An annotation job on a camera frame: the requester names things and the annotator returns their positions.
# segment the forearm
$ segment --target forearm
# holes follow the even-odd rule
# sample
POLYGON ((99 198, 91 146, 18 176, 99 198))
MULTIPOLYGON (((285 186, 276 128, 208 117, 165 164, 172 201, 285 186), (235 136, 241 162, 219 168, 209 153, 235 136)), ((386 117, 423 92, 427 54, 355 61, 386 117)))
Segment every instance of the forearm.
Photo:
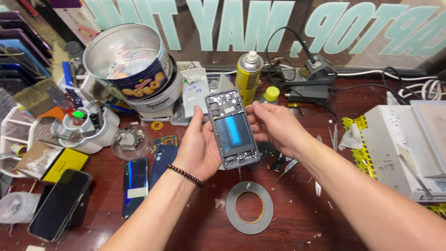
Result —
POLYGON ((440 248, 446 221, 370 178, 315 139, 297 153, 372 250, 440 248))
POLYGON ((163 250, 196 185, 167 169, 101 251, 163 250))

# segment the tin can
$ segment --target tin can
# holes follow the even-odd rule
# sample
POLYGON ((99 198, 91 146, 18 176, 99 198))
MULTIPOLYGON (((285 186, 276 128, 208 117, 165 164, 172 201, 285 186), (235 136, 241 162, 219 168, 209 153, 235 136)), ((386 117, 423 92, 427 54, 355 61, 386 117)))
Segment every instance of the tin can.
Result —
POLYGON ((252 104, 254 101, 262 67, 263 59, 255 51, 242 55, 237 62, 235 87, 239 90, 245 106, 252 104))
POLYGON ((182 76, 179 71, 174 67, 172 77, 170 78, 167 85, 165 85, 164 90, 158 95, 148 100, 141 101, 126 101, 127 104, 138 112, 142 113, 153 113, 161 111, 171 104, 173 104, 182 92, 182 76))
POLYGON ((101 32, 86 47, 83 64, 121 100, 155 97, 172 75, 172 62, 159 33, 144 24, 123 24, 101 32))

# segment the paintbrush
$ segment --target paintbrush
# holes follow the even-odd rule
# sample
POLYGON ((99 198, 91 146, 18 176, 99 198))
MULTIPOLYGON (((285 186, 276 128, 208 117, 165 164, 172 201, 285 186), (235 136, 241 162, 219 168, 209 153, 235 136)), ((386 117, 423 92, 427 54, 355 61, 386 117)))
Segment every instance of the paintbrush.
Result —
POLYGON ((25 107, 35 118, 54 117, 62 122, 65 113, 46 93, 46 88, 49 86, 57 85, 52 79, 45 79, 21 90, 12 98, 25 107))

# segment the white cable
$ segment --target white cable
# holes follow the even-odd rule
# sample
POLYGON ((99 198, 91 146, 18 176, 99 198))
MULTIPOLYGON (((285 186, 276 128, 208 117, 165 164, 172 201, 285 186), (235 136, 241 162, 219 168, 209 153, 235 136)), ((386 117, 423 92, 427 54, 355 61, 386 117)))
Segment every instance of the white cable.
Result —
MULTIPOLYGON (((383 71, 381 70, 373 70, 373 71, 364 71, 364 72, 357 72, 357 73, 339 73, 338 76, 356 76, 356 75, 363 75, 363 74, 368 74, 368 73, 383 73, 383 71)), ((389 76, 391 78, 394 79, 398 79, 397 76, 394 76, 390 73, 385 72, 384 73, 386 76, 389 76)), ((423 80, 423 79, 436 79, 438 77, 435 76, 429 76, 429 77, 421 77, 421 78, 413 78, 413 79, 405 79, 405 78, 401 78, 404 81, 415 81, 415 80, 423 80)))
MULTIPOLYGON (((289 65, 286 65, 286 64, 279 64, 279 66, 282 66, 282 67, 285 67, 285 68, 293 68, 293 67, 291 67, 291 66, 289 66, 289 65)), ((236 73, 237 71, 228 71, 228 72, 206 72, 206 74, 220 74, 220 73, 223 73, 223 74, 232 74, 232 73, 236 73)))
POLYGON ((206 74, 232 74, 236 73, 237 71, 228 71, 228 72, 206 72, 206 74))
MULTIPOLYGON (((446 95, 446 92, 442 92, 441 81, 430 79, 426 81, 424 84, 413 84, 409 85, 406 88, 411 89, 414 87, 422 86, 420 91, 414 91, 414 93, 421 93, 421 98, 423 100, 441 100, 443 95, 446 95)), ((403 92, 406 90, 400 89, 398 94, 403 98, 407 98, 412 95, 412 93, 407 93, 403 95, 403 92)))

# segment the green cap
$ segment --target green cap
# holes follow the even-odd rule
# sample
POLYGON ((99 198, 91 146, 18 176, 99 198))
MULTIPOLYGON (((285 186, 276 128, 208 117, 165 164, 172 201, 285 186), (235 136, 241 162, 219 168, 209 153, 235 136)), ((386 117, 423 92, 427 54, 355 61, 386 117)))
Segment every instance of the green cap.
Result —
POLYGON ((80 112, 80 111, 74 111, 73 116, 78 117, 78 118, 83 118, 85 116, 85 113, 80 112))

